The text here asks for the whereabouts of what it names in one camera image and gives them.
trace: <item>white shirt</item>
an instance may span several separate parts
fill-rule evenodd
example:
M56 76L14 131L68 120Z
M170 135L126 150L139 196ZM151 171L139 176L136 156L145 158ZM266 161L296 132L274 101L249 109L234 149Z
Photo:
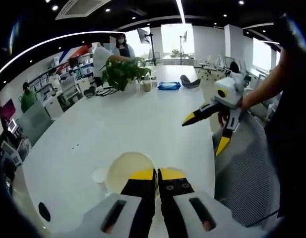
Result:
M54 88L58 88L60 89L61 88L61 85L60 85L60 76L58 74L55 74L55 75L51 75L49 77L49 82L52 84L52 86Z
M105 70L105 67L102 68L108 58L113 55L112 52L105 49L103 46L98 44L97 48L95 49L93 53L93 76L94 77L102 77L102 72Z

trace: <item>woman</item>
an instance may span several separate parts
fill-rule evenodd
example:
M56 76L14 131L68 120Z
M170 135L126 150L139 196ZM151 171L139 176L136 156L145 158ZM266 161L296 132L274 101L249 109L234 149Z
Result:
M113 54L118 55L118 56L124 56L128 58L134 58L134 50L133 48L126 43L126 38L124 34L120 34L117 38L117 45L112 51Z

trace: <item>recessed ceiling light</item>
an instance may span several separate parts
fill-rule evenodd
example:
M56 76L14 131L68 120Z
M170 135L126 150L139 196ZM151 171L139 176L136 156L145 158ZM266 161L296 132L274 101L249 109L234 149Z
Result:
M52 10L53 10L53 11L57 11L57 10L58 10L58 6L57 6L57 5L54 5L53 8L52 8Z

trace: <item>gray object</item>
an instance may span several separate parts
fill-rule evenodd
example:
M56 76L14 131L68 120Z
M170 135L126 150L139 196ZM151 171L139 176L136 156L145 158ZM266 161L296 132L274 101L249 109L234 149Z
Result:
M40 101L32 105L20 118L19 124L32 146L53 123Z
M200 85L200 81L201 79L197 79L194 82L191 82L186 75L182 75L181 76L181 81L182 81L182 85L186 88L192 89L192 88L196 88Z
M231 211L218 201L202 191L188 193L174 197L181 214L189 238L258 238L265 232L257 228L245 228L232 219ZM191 199L198 199L208 210L215 228L206 232L191 204ZM57 238L128 238L141 198L113 193L96 207L88 211L80 227L67 234L58 234ZM104 233L103 225L110 216L116 203L123 203L124 207L110 234Z
M213 135L216 150L222 130ZM264 129L244 114L230 144L216 157L215 198L231 209L233 218L248 226L279 208L279 182L271 164ZM258 223L274 226L277 214Z

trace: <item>chair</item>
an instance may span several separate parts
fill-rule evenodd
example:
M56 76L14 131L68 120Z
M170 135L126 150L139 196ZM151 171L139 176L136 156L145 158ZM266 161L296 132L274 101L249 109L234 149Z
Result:
M37 101L20 118L19 124L32 146L53 123L40 101Z
M213 135L218 146L222 129ZM215 199L231 209L233 218L248 226L279 208L279 182L271 164L266 136L249 113L243 115L228 147L215 158ZM274 226L277 214L258 223Z
M89 78L82 78L78 80L77 82L78 82L81 93L83 93L85 90L91 87Z
M31 145L30 142L25 139L20 141L17 149L14 149L6 141L3 141L1 144L1 148L5 152L3 155L3 159L8 158L12 160L16 166L20 166L23 164L26 156L28 155Z
M69 101L69 99L73 98L79 93L77 86L75 85L74 77L72 76L69 76L66 79L62 80L60 84L62 88L63 97L66 101Z

